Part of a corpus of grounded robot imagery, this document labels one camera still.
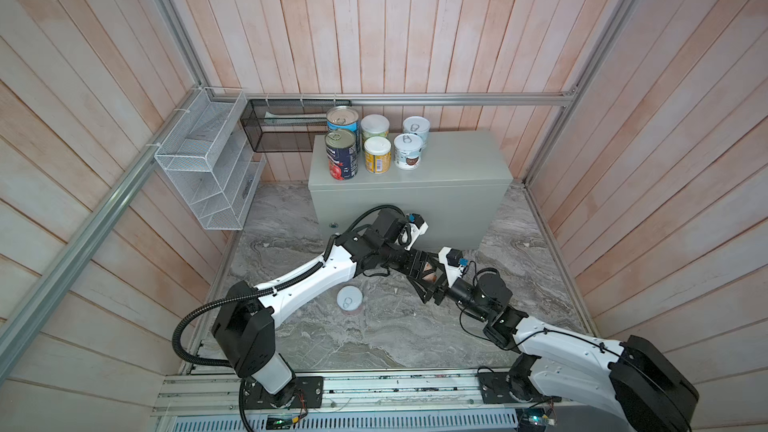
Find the orange can white lid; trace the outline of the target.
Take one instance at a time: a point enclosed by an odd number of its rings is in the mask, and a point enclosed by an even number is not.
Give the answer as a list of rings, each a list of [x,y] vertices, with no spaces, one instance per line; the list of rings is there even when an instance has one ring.
[[[366,170],[372,174],[384,174],[390,169],[392,144],[383,136],[369,137],[364,142]]]
[[[387,117],[380,114],[369,114],[360,121],[363,141],[372,137],[387,138],[390,130],[390,122]]]

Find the pull-tab can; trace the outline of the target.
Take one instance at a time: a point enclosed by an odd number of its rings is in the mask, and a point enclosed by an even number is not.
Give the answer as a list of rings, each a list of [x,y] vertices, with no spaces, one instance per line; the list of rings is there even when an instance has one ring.
[[[436,255],[428,255],[422,270],[419,272],[418,278],[424,287],[430,288],[444,282],[445,275],[445,267],[439,261],[439,257]]]
[[[419,136],[423,146],[426,146],[431,129],[430,121],[423,116],[410,116],[403,120],[403,132]]]
[[[363,299],[362,290],[356,286],[344,286],[336,296],[339,309],[346,315],[360,313],[363,308]]]
[[[413,170],[420,164],[423,139],[411,133],[399,134],[393,141],[394,162],[402,170]]]

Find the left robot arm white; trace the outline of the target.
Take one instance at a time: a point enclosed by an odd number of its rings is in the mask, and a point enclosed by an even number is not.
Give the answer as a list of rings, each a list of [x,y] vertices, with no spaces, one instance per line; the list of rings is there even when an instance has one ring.
[[[371,269],[406,267],[415,241],[427,229],[419,214],[377,206],[333,235],[316,259],[257,286],[245,281],[232,286],[211,329],[226,365],[272,396],[291,392],[295,373],[277,352],[276,329],[336,285]]]

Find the blue soup can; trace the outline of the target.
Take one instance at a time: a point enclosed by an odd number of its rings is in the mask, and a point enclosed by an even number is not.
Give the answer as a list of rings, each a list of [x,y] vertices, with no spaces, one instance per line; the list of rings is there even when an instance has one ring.
[[[329,130],[350,131],[355,136],[356,150],[361,150],[360,115],[357,110],[350,106],[333,107],[326,114],[326,122]]]

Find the orange can white lid front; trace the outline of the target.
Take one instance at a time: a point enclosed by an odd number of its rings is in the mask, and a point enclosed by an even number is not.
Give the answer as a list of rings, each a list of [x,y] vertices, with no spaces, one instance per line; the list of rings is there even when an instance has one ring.
[[[364,142],[366,170],[372,174],[384,174],[390,169],[392,144],[383,136],[369,137]]]

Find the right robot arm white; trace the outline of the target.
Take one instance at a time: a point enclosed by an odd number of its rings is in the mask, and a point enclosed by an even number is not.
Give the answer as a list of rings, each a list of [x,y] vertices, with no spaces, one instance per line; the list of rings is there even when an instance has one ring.
[[[624,419],[636,431],[688,431],[699,393],[649,340],[592,337],[545,323],[511,306],[496,274],[474,282],[444,271],[423,274],[431,299],[454,301],[482,323],[482,336],[517,353],[508,372],[514,398],[561,397]]]

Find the dark tomato can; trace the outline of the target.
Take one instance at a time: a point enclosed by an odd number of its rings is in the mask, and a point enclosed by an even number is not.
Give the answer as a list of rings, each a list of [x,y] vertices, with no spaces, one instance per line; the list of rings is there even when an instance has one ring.
[[[325,145],[331,176],[336,180],[353,178],[358,171],[355,134],[346,129],[330,130]]]

